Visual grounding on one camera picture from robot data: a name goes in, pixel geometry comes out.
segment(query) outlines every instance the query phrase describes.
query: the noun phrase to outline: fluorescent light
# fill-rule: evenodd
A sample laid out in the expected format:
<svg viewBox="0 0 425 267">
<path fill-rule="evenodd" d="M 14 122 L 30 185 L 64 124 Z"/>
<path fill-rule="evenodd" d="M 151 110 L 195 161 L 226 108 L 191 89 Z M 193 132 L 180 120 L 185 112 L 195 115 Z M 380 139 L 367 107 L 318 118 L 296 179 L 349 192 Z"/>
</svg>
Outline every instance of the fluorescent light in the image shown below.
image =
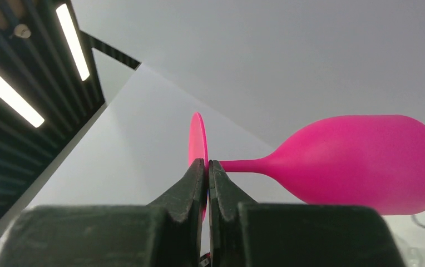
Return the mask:
<svg viewBox="0 0 425 267">
<path fill-rule="evenodd" d="M 84 81 L 90 76 L 88 66 L 86 65 L 85 57 L 83 56 L 83 51 L 81 50 L 80 41 L 77 37 L 77 32 L 75 31 L 75 26 L 73 24 L 72 17 L 68 11 L 67 4 L 63 4 L 56 9 L 58 20 L 62 25 L 63 34 L 67 38 L 68 46 L 72 52 L 73 59 L 77 65 L 78 72 L 80 73 L 81 80 Z"/>
<path fill-rule="evenodd" d="M 18 112 L 23 118 L 25 118 L 35 128 L 39 127 L 43 122 L 44 118 L 37 113 L 35 109 L 29 105 L 29 103 L 17 93 L 13 87 L 11 87 L 1 76 L 0 76 L 0 98 L 4 100 L 10 107 Z"/>
</svg>

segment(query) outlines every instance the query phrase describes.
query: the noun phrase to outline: white wall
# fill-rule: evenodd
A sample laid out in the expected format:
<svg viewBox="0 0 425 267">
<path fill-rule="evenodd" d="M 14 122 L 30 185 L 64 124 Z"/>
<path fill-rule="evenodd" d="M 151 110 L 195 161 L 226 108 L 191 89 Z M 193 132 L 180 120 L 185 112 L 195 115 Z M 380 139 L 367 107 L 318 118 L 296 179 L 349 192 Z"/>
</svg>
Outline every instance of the white wall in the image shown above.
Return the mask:
<svg viewBox="0 0 425 267">
<path fill-rule="evenodd" d="M 29 206 L 149 203 L 185 173 L 189 124 L 196 111 L 205 121 L 210 159 L 261 157 L 272 151 L 141 65 Z M 266 176 L 231 178 L 258 201 L 300 202 Z M 208 221 L 202 252 L 209 251 Z"/>
</svg>

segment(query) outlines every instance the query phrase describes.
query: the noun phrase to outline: ceiling fixture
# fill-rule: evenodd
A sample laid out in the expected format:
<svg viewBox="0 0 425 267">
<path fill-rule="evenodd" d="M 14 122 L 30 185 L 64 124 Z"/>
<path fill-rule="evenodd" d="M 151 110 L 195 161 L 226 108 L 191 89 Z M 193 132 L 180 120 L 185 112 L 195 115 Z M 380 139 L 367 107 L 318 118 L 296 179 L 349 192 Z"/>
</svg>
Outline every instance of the ceiling fixture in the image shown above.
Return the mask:
<svg viewBox="0 0 425 267">
<path fill-rule="evenodd" d="M 67 4 L 63 4 L 56 9 L 58 20 L 62 25 L 63 34 L 67 38 L 68 46 L 72 52 L 73 59 L 77 65 L 78 72 L 80 73 L 81 80 L 84 81 L 90 76 L 88 65 L 86 65 L 83 51 L 81 50 L 80 41 L 78 40 L 77 32 L 73 24 L 72 17 L 68 11 Z"/>
<path fill-rule="evenodd" d="M 13 35 L 19 38 L 27 39 L 31 36 L 31 30 L 26 24 L 19 24 L 14 28 Z"/>
<path fill-rule="evenodd" d="M 44 118 L 37 113 L 37 111 L 31 107 L 31 105 L 29 105 L 29 103 L 26 102 L 26 100 L 24 100 L 24 98 L 22 98 L 19 93 L 17 93 L 1 76 L 0 98 L 16 110 L 16 112 L 18 112 L 35 128 L 39 127 L 44 122 Z"/>
</svg>

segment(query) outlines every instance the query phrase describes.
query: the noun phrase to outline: white ceiling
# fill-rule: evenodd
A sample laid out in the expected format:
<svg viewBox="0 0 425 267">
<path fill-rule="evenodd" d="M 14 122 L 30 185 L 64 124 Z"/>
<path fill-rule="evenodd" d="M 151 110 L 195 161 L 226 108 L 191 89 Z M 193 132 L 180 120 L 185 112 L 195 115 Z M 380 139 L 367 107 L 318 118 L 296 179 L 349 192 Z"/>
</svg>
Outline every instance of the white ceiling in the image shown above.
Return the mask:
<svg viewBox="0 0 425 267">
<path fill-rule="evenodd" d="M 425 1 L 73 5 L 84 31 L 274 147 L 341 114 L 402 113 L 425 123 Z M 106 69 L 116 77 L 116 68 Z"/>
</svg>

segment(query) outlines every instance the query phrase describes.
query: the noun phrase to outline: ceiling panel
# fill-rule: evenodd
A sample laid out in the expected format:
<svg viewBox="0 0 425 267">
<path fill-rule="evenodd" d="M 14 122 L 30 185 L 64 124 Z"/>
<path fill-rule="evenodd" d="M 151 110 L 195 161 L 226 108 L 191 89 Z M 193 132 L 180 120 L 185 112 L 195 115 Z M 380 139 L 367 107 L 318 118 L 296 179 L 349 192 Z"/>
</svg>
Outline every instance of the ceiling panel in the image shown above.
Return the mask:
<svg viewBox="0 0 425 267">
<path fill-rule="evenodd" d="M 75 20 L 90 76 L 77 70 L 56 15 L 64 3 L 74 18 L 69 1 L 0 0 L 0 76 L 44 118 L 36 128 L 0 98 L 0 218 L 105 102 Z M 28 38 L 14 35 L 20 24 Z"/>
</svg>

